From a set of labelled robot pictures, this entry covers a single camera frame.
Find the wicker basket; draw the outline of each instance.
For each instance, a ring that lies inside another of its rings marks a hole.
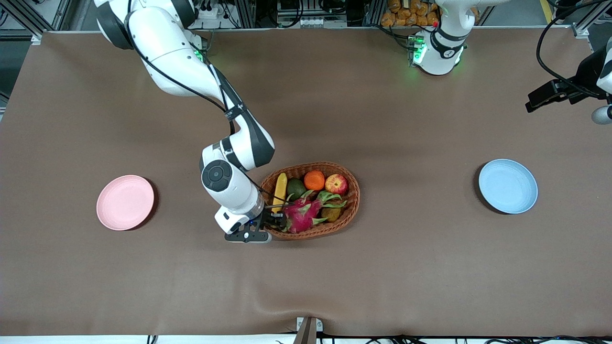
[[[342,215],[334,223],[320,223],[297,234],[266,228],[272,235],[286,240],[310,239],[311,237],[322,236],[338,231],[344,228],[353,219],[353,217],[355,217],[357,208],[359,208],[359,185],[357,184],[357,180],[353,174],[337,163],[321,161],[286,167],[266,177],[261,184],[261,187],[270,193],[274,193],[274,190],[276,189],[276,180],[278,179],[279,174],[284,172],[287,174],[288,179],[302,179],[307,172],[313,170],[323,172],[325,177],[339,173],[342,174],[348,181],[348,192],[342,196],[342,199],[346,200],[346,206],[344,207]],[[268,203],[270,196],[264,194],[263,197]]]

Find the green led light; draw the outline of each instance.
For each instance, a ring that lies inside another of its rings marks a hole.
[[[423,43],[419,49],[417,49],[417,51],[414,52],[414,59],[413,61],[415,63],[421,63],[423,61],[423,56],[425,56],[425,53],[427,52],[427,44]]]
[[[196,50],[193,53],[201,62],[204,62],[204,56],[202,56],[202,54],[199,51]]]

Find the wire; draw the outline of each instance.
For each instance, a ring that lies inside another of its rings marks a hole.
[[[213,29],[213,30],[212,30],[212,32],[211,32],[211,38],[208,40],[208,44],[206,44],[206,50],[205,50],[205,52],[208,52],[208,51],[211,49],[211,47],[212,47],[212,39],[213,39],[214,37],[215,37],[215,29]]]
[[[537,59],[537,62],[540,64],[540,66],[547,71],[550,75],[554,76],[555,78],[563,81],[564,83],[568,84],[571,88],[575,89],[576,91],[588,95],[589,97],[594,97],[594,98],[598,98],[599,95],[582,87],[579,85],[574,84],[573,82],[569,81],[568,79],[562,77],[560,74],[558,74],[557,72],[555,72],[554,70],[550,69],[542,60],[542,57],[540,55],[541,53],[541,49],[542,49],[542,42],[544,41],[544,36],[546,36],[546,33],[548,32],[548,30],[552,27],[552,25],[554,25],[561,17],[566,17],[572,13],[574,13],[576,10],[578,9],[582,9],[584,7],[588,7],[594,4],[600,4],[602,2],[605,1],[609,1],[609,0],[595,0],[592,2],[589,2],[588,4],[582,4],[582,5],[577,5],[569,10],[565,10],[563,11],[560,15],[556,15],[555,18],[548,24],[546,25],[546,27],[544,28],[544,30],[542,31],[541,35],[540,35],[540,39],[537,42],[537,46],[535,48],[535,58]]]
[[[4,23],[6,23],[6,21],[7,21],[7,19],[9,19],[9,13],[6,12],[4,9],[2,9],[1,11],[2,12],[0,12],[0,20],[2,21],[2,23],[0,23],[0,26],[4,25]]]
[[[532,338],[508,338],[508,339],[499,339],[499,338],[494,338],[494,339],[489,339],[485,342],[485,344],[492,344],[492,343],[502,343],[502,344],[542,344],[545,342],[549,342],[551,340],[571,340],[574,342],[582,342],[582,343],[586,343],[586,344],[601,344],[600,342],[598,342],[598,340],[596,338],[589,338],[589,337],[572,337],[570,335],[557,335],[554,337],[550,337],[550,338],[542,338],[540,337],[539,340],[533,340]]]
[[[387,35],[393,37],[393,39],[395,40],[395,43],[397,43],[400,47],[406,49],[406,50],[414,50],[414,48],[411,48],[405,44],[403,44],[399,39],[408,39],[408,36],[404,36],[404,35],[399,35],[393,32],[393,29],[389,26],[389,30],[385,29],[384,27],[378,25],[378,24],[367,24],[366,26],[373,26],[374,28],[378,28],[380,29],[382,32],[386,33]]]
[[[574,6],[560,6],[560,5],[557,5],[553,0],[546,0],[546,2],[548,2],[548,4],[550,6],[553,6],[554,8],[557,8],[560,10],[569,10],[569,9],[576,7],[581,1],[576,2]]]
[[[234,16],[232,16],[231,11],[228,7],[227,1],[223,0],[219,2],[221,4],[221,7],[223,7],[223,11],[225,13],[227,13],[228,15],[228,19],[229,22],[232,23],[232,25],[236,28],[236,29],[240,29],[241,27],[238,25],[238,23],[235,21]]]
[[[242,173],[244,173],[244,175],[248,178],[248,180],[251,181],[251,183],[253,183],[253,185],[255,185],[255,187],[259,190],[259,192],[263,192],[263,193],[267,194],[270,197],[276,198],[279,201],[287,202],[287,200],[284,200],[284,199],[282,199],[280,197],[276,197],[271,192],[268,192],[266,189],[264,189],[261,186],[259,186],[259,184],[257,184],[253,179],[251,179],[251,177],[249,177],[248,174],[246,174],[245,172],[242,172]],[[294,204],[293,202],[287,202],[287,203],[288,203],[287,204],[288,206],[292,206]]]
[[[341,9],[332,9],[324,5],[324,0],[319,0],[319,7],[329,14],[340,14],[346,12],[346,1]]]
[[[302,0],[295,0],[295,1],[296,1],[296,17],[291,22],[291,24],[285,26],[285,25],[279,24],[272,17],[272,12],[277,12],[278,13],[278,10],[276,8],[273,8],[273,6],[272,6],[274,4],[274,0],[268,0],[268,18],[270,19],[272,24],[274,24],[274,26],[276,26],[277,28],[286,29],[286,28],[290,28],[290,27],[292,27],[295,24],[298,24],[300,22],[300,20],[302,19],[302,16],[304,15],[304,4],[302,3]]]
[[[172,81],[173,83],[179,85],[180,87],[188,90],[191,93],[194,93],[195,95],[202,97],[206,100],[208,100],[210,103],[214,104],[217,108],[219,108],[221,111],[225,112],[226,109],[224,107],[222,107],[221,105],[219,105],[217,102],[215,102],[214,100],[210,99],[209,97],[206,97],[205,95],[203,95],[202,93],[187,87],[186,85],[176,81],[175,79],[171,78],[168,74],[164,73],[162,70],[160,70],[159,68],[157,68],[157,66],[153,65],[153,63],[151,63],[151,61],[149,61],[149,58],[144,56],[143,53],[140,51],[140,49],[138,49],[138,46],[136,45],[136,43],[134,42],[134,38],[135,36],[132,35],[132,32],[130,30],[130,25],[129,25],[129,20],[130,18],[127,17],[125,19],[125,30],[127,31],[127,37],[130,39],[130,43],[132,44],[132,46],[134,47],[134,50],[138,53],[138,56],[140,56],[140,58],[146,63],[148,64],[151,68],[153,68],[156,72],[158,72],[159,74],[163,75],[166,79]]]
[[[391,35],[393,36],[393,39],[395,40],[395,43],[397,43],[400,47],[406,49],[406,50],[412,50],[409,46],[403,44],[401,42],[401,40],[399,40],[397,38],[397,36],[393,33],[393,29],[389,26],[389,32],[391,32]]]

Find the bread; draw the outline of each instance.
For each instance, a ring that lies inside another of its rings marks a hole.
[[[420,0],[410,0],[410,12],[416,12],[422,5]]]
[[[400,0],[387,0],[387,6],[389,6],[389,10],[393,13],[397,13],[397,11],[401,10]]]
[[[406,20],[406,19],[410,18],[410,14],[412,14],[412,13],[410,13],[409,9],[401,9],[399,12],[397,12],[397,18],[400,19],[400,20],[401,19]]]
[[[393,26],[395,22],[395,14],[391,12],[385,12],[381,18],[381,26],[389,27]]]
[[[434,12],[429,12],[427,14],[427,25],[432,26],[433,23],[438,21],[438,15],[435,14]]]
[[[480,12],[478,11],[478,9],[476,7],[472,7],[471,8],[472,13],[474,13],[474,22],[478,23],[480,21]]]
[[[411,14],[410,17],[408,17],[408,19],[406,19],[406,25],[407,26],[411,26],[417,23],[417,15],[416,14]]]
[[[425,18],[424,16],[418,16],[417,17],[417,25],[427,26],[427,18]]]
[[[427,9],[428,9],[428,7],[429,7],[429,6],[427,6],[427,4],[422,4],[422,3],[421,3],[421,7],[419,7],[419,8],[416,10],[416,14],[417,14],[417,15],[426,15],[426,14],[427,14]]]

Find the avocado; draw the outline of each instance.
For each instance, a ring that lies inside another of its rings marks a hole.
[[[292,202],[300,198],[306,191],[308,190],[306,190],[304,183],[299,179],[292,178],[287,182],[287,195],[291,195],[289,200]]]

